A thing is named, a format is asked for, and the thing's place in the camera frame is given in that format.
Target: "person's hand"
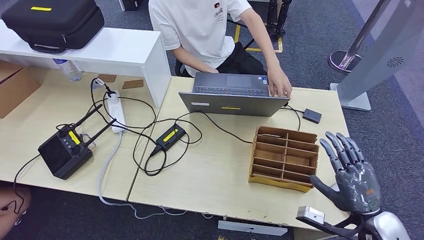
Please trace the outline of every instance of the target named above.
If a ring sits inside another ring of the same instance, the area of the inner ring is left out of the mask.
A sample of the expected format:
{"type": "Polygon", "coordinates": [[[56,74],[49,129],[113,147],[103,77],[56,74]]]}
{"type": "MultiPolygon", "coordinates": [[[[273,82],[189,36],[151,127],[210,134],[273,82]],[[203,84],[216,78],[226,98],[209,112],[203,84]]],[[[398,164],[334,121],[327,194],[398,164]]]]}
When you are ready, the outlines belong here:
{"type": "Polygon", "coordinates": [[[218,70],[216,70],[215,68],[210,67],[207,70],[208,73],[212,73],[212,74],[219,74],[220,72],[218,70]]]}
{"type": "Polygon", "coordinates": [[[290,97],[292,85],[279,65],[268,67],[268,84],[271,96],[290,97]]]}
{"type": "Polygon", "coordinates": [[[362,151],[350,137],[345,137],[339,132],[334,136],[329,131],[325,136],[337,152],[338,157],[325,139],[319,140],[330,158],[339,191],[325,185],[315,175],[310,176],[312,184],[342,211],[359,215],[378,211],[380,186],[373,166],[364,160],[362,151]]]}

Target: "white shelf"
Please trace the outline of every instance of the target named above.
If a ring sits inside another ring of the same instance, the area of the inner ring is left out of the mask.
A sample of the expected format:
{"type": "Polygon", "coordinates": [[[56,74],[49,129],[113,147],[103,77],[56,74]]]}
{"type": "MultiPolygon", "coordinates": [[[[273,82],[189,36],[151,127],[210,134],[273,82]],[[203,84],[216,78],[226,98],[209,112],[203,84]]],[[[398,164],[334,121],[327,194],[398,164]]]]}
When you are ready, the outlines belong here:
{"type": "Polygon", "coordinates": [[[156,41],[158,31],[133,30],[104,27],[82,49],[67,50],[60,54],[34,51],[13,30],[0,20],[0,54],[38,58],[61,58],[72,61],[118,63],[123,65],[144,64],[156,41]]]}
{"type": "Polygon", "coordinates": [[[52,59],[71,60],[83,72],[144,77],[157,108],[171,72],[159,31],[104,27],[82,49],[59,54],[34,51],[0,19],[0,60],[25,66],[58,68],[52,59]]]}

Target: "yellow tape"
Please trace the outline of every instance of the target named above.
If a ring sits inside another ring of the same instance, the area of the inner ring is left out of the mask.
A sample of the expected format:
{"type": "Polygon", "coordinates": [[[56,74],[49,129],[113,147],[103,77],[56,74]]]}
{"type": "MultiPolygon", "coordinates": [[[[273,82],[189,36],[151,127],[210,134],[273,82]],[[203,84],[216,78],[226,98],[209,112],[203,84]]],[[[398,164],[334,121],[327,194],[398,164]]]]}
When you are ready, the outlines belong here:
{"type": "MultiPolygon", "coordinates": [[[[240,26],[235,26],[235,35],[234,35],[234,43],[237,43],[239,41],[239,35],[240,35],[240,26]]],[[[246,48],[246,51],[251,52],[262,52],[260,48],[256,47],[248,47],[246,48]]],[[[274,49],[274,52],[276,53],[282,53],[283,52],[283,39],[282,37],[278,38],[278,49],[274,49]]]]}
{"type": "Polygon", "coordinates": [[[31,7],[31,10],[50,12],[52,9],[50,7],[33,6],[33,7],[31,7]]]}
{"type": "Polygon", "coordinates": [[[80,144],[80,140],[78,140],[77,136],[75,136],[75,134],[72,131],[69,132],[69,136],[75,142],[75,144],[77,145],[80,144]]]}
{"type": "Polygon", "coordinates": [[[178,129],[175,129],[174,131],[172,131],[168,136],[166,136],[163,141],[166,142],[168,141],[176,132],[178,132],[178,129]]]}
{"type": "Polygon", "coordinates": [[[221,109],[241,110],[240,107],[222,106],[221,109]]]}

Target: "robotic finger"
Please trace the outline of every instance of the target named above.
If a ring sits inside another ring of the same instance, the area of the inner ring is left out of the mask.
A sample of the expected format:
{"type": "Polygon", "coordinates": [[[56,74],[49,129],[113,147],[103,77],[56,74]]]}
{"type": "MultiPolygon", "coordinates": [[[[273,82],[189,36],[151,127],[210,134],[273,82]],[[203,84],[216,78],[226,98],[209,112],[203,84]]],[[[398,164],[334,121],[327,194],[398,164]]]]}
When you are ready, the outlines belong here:
{"type": "Polygon", "coordinates": [[[330,144],[323,138],[319,140],[319,143],[325,149],[325,152],[330,158],[330,162],[331,162],[332,168],[334,169],[334,172],[344,170],[342,164],[340,163],[339,159],[337,158],[330,144]]]}
{"type": "Polygon", "coordinates": [[[357,163],[358,157],[351,143],[340,132],[338,132],[335,136],[340,140],[341,144],[343,144],[344,150],[346,151],[347,156],[349,157],[350,163],[352,164],[357,163]]]}
{"type": "Polygon", "coordinates": [[[331,141],[332,145],[334,146],[337,152],[338,158],[343,164],[343,167],[346,167],[350,163],[350,161],[349,161],[348,155],[346,154],[345,149],[342,147],[342,145],[340,145],[336,136],[334,136],[331,132],[329,131],[325,132],[325,136],[331,141]]]}
{"type": "Polygon", "coordinates": [[[358,161],[364,161],[364,156],[362,155],[361,149],[358,147],[357,143],[350,137],[346,137],[346,140],[352,145],[354,152],[358,158],[358,161]]]}

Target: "wooden organizer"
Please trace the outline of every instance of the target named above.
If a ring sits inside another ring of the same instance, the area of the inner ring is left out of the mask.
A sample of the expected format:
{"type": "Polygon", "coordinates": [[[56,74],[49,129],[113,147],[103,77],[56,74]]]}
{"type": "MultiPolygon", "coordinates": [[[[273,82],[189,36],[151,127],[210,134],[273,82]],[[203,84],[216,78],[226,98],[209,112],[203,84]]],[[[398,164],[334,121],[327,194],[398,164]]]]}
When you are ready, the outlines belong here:
{"type": "Polygon", "coordinates": [[[253,139],[249,182],[308,192],[317,173],[317,135],[259,126],[253,139]]]}

